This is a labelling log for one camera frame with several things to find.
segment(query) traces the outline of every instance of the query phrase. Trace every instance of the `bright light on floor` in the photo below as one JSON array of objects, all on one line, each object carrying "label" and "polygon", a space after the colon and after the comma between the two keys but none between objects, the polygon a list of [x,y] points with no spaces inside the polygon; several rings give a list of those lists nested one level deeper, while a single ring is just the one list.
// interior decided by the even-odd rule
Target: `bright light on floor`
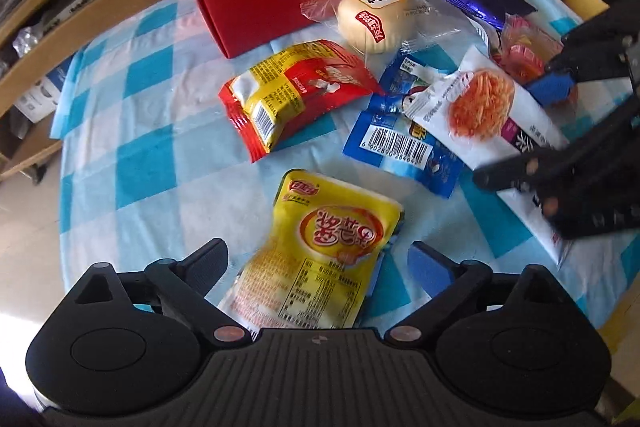
[{"label": "bright light on floor", "polygon": [[9,387],[32,407],[37,407],[38,402],[24,367],[24,357],[40,327],[41,324],[0,314],[0,367]]}]

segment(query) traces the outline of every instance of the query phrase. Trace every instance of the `nutrition facts table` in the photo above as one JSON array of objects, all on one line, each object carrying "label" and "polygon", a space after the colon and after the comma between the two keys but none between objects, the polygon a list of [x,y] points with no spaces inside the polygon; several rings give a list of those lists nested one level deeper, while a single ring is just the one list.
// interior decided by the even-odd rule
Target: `nutrition facts table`
[{"label": "nutrition facts table", "polygon": [[342,328],[359,288],[340,264],[307,257],[278,317],[299,328]]}]

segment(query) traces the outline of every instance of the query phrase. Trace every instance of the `tablecloth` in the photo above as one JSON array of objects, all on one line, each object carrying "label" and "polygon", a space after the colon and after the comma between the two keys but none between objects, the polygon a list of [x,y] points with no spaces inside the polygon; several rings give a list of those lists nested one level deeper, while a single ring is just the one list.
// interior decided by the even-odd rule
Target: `tablecloth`
[{"label": "tablecloth", "polygon": [[[533,20],[559,36],[579,19],[559,0],[527,0]],[[238,24],[242,24],[241,14]],[[342,155],[360,100],[320,118],[252,164],[218,100],[221,85],[287,46],[337,40],[322,25],[276,39],[240,57],[223,57],[194,0],[163,0],[107,31],[74,57],[53,134],[64,137],[60,249],[66,288],[97,261],[118,271],[162,257],[182,259],[212,237],[228,244],[229,267],[207,295],[219,302],[264,240],[284,172],[305,168],[400,201],[406,222],[386,256],[364,325],[381,331],[429,296],[407,270],[406,252],[423,240],[456,261],[478,259],[496,271],[548,267],[596,326],[640,268],[635,233],[574,244],[560,267],[494,195],[478,191],[465,169],[450,200]],[[458,63],[455,39],[436,50]],[[370,64],[375,74],[383,64]],[[577,114],[555,115],[571,139],[628,93],[628,81],[580,86]]]}]

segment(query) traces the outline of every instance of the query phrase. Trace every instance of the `floor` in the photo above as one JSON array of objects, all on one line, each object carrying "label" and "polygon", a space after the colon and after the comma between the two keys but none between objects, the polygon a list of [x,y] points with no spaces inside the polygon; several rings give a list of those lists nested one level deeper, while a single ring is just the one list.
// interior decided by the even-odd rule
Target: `floor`
[{"label": "floor", "polygon": [[[9,385],[34,405],[24,371],[31,339],[64,296],[60,275],[60,157],[42,183],[18,174],[0,184],[0,367]],[[603,335],[613,350],[613,377],[640,396],[640,278]]]}]

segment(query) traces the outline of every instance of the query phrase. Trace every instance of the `ribbed black surface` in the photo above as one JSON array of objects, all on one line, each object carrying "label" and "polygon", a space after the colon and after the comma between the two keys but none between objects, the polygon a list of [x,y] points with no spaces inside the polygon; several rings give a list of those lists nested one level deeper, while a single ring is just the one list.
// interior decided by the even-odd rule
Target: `ribbed black surface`
[{"label": "ribbed black surface", "polygon": [[420,353],[385,346],[371,330],[264,330],[249,347],[216,353],[191,387],[155,409],[114,419],[46,416],[60,427],[602,425],[587,413],[532,423],[475,409]]}]

